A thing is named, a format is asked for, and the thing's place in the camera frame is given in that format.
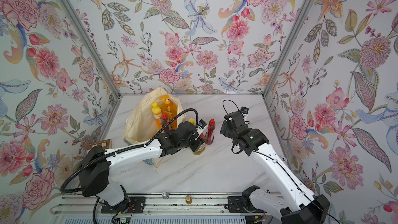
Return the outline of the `large orange pump soap bottle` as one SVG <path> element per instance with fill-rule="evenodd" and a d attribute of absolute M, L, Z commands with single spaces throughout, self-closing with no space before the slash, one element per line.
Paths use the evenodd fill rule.
<path fill-rule="evenodd" d="M 169 117 L 169 122 L 168 122 L 170 123 L 169 130 L 177 129 L 178 121 L 177 120 L 172 121 L 172 119 L 177 116 L 177 105 L 170 100 L 168 95 L 160 97 L 160 101 L 161 101 L 160 108 L 162 110 L 162 113 L 167 113 Z"/>

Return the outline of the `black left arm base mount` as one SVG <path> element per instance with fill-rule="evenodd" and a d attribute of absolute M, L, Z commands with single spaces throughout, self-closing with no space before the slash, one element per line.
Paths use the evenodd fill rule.
<path fill-rule="evenodd" d="M 123 200 L 116 205 L 111 205 L 105 200 L 101 208 L 101 214 L 142 214 L 144 212 L 146 197 L 128 196 L 122 185 L 119 188 L 123 194 Z"/>

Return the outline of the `orange bottle yellow cap front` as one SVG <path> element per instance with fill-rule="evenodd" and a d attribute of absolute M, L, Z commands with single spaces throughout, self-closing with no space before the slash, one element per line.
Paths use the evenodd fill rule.
<path fill-rule="evenodd" d="M 156 102 L 152 103 L 151 111 L 155 118 L 155 123 L 157 125 L 157 128 L 161 129 L 162 128 L 162 124 L 161 124 L 162 110 L 161 110 L 160 106 L 158 105 L 158 103 L 156 103 Z"/>

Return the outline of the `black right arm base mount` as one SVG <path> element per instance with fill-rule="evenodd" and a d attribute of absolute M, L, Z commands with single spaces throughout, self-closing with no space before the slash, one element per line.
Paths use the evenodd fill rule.
<path fill-rule="evenodd" d="M 240 195 L 228 196 L 228 202 L 224 205 L 224 208 L 228 210 L 230 214 L 266 214 L 266 211 L 255 208 L 250 200 L 250 196 L 253 192 L 259 189 L 259 186 L 252 185 L 245 189 Z"/>

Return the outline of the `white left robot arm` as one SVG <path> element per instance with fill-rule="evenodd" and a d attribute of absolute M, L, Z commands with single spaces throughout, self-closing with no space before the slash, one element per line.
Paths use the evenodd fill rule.
<path fill-rule="evenodd" d="M 129 198 L 124 186 L 112 179 L 115 173 L 137 162 L 174 155 L 185 148 L 197 151 L 204 143 L 201 134 L 206 127 L 204 120 L 200 120 L 197 126 L 185 121 L 180 123 L 176 130 L 157 135 L 150 144 L 131 145 L 109 151 L 100 147 L 92 148 L 84 158 L 84 166 L 103 155 L 108 157 L 104 161 L 94 163 L 78 175 L 82 195 L 99 197 L 112 207 L 126 206 Z"/>

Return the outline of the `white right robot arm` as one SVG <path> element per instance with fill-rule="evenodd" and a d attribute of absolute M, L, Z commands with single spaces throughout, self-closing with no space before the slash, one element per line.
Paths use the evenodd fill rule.
<path fill-rule="evenodd" d="M 323 224 L 330 202 L 323 195 L 314 195 L 285 165 L 266 136 L 248 126 L 245 117 L 241 111 L 226 114 L 220 133 L 264 169 L 282 197 L 253 185 L 242 192 L 241 207 L 249 213 L 264 211 L 283 224 Z"/>

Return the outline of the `green Fairy dish soap bottle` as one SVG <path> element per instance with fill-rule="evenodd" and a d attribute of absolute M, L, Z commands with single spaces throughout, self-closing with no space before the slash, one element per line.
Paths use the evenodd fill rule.
<path fill-rule="evenodd" d="M 197 151 L 193 152 L 193 154 L 196 155 L 196 156 L 200 155 L 200 154 L 205 150 L 205 147 L 206 147 L 206 144 L 203 143 L 203 144 L 198 148 Z"/>

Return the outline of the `red fairy bottle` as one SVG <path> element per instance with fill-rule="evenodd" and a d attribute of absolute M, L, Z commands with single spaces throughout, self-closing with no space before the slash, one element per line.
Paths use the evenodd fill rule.
<path fill-rule="evenodd" d="M 214 142 L 214 130 L 216 127 L 216 123 L 214 119 L 211 119 L 209 121 L 208 127 L 207 127 L 207 133 L 206 133 L 206 145 L 211 145 Z"/>
<path fill-rule="evenodd" d="M 169 126 L 166 126 L 168 122 L 169 122 L 169 117 L 168 117 L 167 113 L 163 113 L 161 116 L 161 119 L 160 119 L 160 124 L 165 133 L 170 129 Z"/>

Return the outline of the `red Fairy bottle front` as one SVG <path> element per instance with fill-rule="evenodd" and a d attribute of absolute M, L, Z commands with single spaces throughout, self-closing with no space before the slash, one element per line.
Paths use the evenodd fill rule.
<path fill-rule="evenodd" d="M 161 116 L 161 119 L 160 119 L 160 124 L 165 133 L 170 129 L 169 126 L 166 126 L 168 122 L 169 122 L 169 117 L 168 117 L 167 113 L 163 113 Z"/>

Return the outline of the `cream canvas shopping bag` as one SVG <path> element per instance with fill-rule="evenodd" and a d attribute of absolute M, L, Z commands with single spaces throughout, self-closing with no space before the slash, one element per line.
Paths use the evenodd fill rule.
<path fill-rule="evenodd" d="M 168 95 L 170 100 L 177 105 L 177 114 L 182 112 L 183 107 L 180 98 L 175 97 L 159 87 L 147 93 L 144 98 L 134 107 L 132 114 L 125 122 L 123 139 L 131 145 L 147 142 L 160 129 L 157 128 L 155 118 L 152 114 L 152 103 L 161 105 L 160 97 Z"/>

